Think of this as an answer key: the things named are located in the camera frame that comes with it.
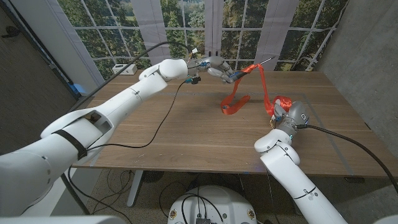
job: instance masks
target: wooden table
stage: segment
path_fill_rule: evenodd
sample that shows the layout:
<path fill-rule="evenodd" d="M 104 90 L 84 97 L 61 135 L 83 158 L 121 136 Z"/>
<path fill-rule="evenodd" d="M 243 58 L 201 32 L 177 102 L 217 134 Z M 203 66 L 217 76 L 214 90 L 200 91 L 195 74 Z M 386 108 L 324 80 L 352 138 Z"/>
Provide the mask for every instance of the wooden table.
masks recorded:
<path fill-rule="evenodd" d="M 138 81 L 120 76 L 106 85 L 90 103 L 97 106 Z M 168 170 L 190 172 L 266 173 L 254 143 L 271 127 L 264 109 L 263 89 L 258 72 L 246 75 L 237 99 L 251 99 L 236 114 L 224 115 L 221 100 L 233 85 L 223 85 L 207 73 L 197 85 L 182 85 L 174 106 L 153 143 L 142 149 L 106 147 L 98 158 L 79 167 L 106 169 Z M 385 163 L 398 177 L 398 160 L 365 125 L 357 112 L 320 72 L 267 72 L 270 99 L 276 95 L 302 101 L 310 124 L 353 138 Z M 141 146 L 147 144 L 172 103 L 182 81 L 144 102 L 117 129 L 111 143 Z M 380 166 L 362 149 L 350 142 L 314 129 L 300 130 L 292 147 L 301 158 L 300 168 L 308 175 L 386 177 Z"/>

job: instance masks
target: floor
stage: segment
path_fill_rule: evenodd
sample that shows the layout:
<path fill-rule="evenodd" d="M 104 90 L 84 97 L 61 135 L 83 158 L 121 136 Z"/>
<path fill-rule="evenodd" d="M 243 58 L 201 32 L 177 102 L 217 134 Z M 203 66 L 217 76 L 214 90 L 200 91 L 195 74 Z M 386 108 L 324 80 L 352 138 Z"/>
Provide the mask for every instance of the floor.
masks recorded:
<path fill-rule="evenodd" d="M 167 223 L 167 218 L 159 207 L 160 192 L 172 182 L 181 182 L 188 187 L 198 174 L 188 172 L 164 172 L 163 177 L 157 182 L 143 182 L 137 202 L 133 208 L 126 206 L 129 183 L 128 170 L 103 170 L 91 196 L 97 199 L 112 195 L 125 186 L 124 193 L 118 197 L 114 195 L 103 202 L 112 203 L 116 210 L 125 213 L 132 223 Z M 246 199 L 252 204 L 257 219 L 265 223 L 277 223 L 272 210 L 271 195 L 266 175 L 240 175 Z M 366 179 L 363 184 L 351 184 L 344 178 L 313 177 L 313 182 L 330 199 L 348 223 L 374 223 L 376 220 L 398 213 L 398 196 L 392 186 L 384 179 Z M 292 199 L 283 187 L 270 176 L 272 197 L 277 217 L 281 223 L 307 223 L 303 216 L 297 215 Z M 237 175 L 201 173 L 198 177 L 199 185 L 216 184 L 229 187 L 241 193 L 241 184 Z M 172 184 L 162 194 L 161 203 L 165 213 L 174 201 L 185 193 L 179 184 Z M 93 212 L 96 202 L 89 200 L 88 208 Z M 105 208 L 96 212 L 97 215 L 122 215 Z"/>

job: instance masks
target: table leg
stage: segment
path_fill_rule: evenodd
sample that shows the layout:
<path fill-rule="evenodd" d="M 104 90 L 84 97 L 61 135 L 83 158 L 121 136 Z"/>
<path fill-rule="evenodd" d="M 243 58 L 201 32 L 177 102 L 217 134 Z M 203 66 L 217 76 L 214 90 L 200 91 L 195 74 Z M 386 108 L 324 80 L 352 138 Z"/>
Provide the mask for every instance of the table leg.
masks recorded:
<path fill-rule="evenodd" d="M 133 178 L 132 184 L 131 184 L 129 198 L 127 199 L 128 207 L 133 207 L 134 204 L 136 203 L 137 194 L 138 194 L 138 190 L 139 190 L 139 186 L 141 183 L 141 178 L 142 178 L 143 172 L 144 172 L 143 170 L 136 170 L 136 173 L 134 174 L 134 178 Z"/>

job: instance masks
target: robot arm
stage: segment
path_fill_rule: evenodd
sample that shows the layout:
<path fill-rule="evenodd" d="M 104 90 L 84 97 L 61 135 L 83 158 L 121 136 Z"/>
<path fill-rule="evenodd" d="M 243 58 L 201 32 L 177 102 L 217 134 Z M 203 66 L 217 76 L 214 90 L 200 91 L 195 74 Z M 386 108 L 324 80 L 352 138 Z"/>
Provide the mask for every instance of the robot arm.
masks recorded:
<path fill-rule="evenodd" d="M 302 102 L 293 103 L 277 129 L 256 141 L 254 148 L 261 153 L 267 170 L 288 191 L 309 223 L 346 223 L 336 208 L 298 167 L 299 155 L 292 148 L 292 138 L 298 124 L 306 124 L 308 115 Z"/>
<path fill-rule="evenodd" d="M 106 144 L 119 124 L 168 81 L 197 76 L 212 66 L 230 70 L 221 57 L 200 63 L 205 66 L 192 69 L 182 59 L 167 59 L 151 66 L 140 74 L 139 82 L 102 105 L 60 117 L 44 129 L 41 140 L 0 156 L 0 216 L 20 215 L 73 163 L 84 164 L 97 155 L 104 147 L 86 149 Z"/>

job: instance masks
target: metal rod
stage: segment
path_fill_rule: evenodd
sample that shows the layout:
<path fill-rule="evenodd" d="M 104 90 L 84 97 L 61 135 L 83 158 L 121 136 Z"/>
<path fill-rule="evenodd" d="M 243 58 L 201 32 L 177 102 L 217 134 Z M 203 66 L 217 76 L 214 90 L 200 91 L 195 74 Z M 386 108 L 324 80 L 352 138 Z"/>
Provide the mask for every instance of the metal rod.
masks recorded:
<path fill-rule="evenodd" d="M 269 60 L 272 60 L 272 59 L 274 59 L 274 58 L 275 58 L 275 55 L 274 55 L 274 56 L 272 56 L 271 58 L 269 58 L 269 59 L 267 59 L 267 60 L 265 60 L 265 61 L 261 62 L 261 63 L 260 63 L 260 65 L 262 65 L 263 63 L 266 63 L 266 62 L 268 62 Z"/>

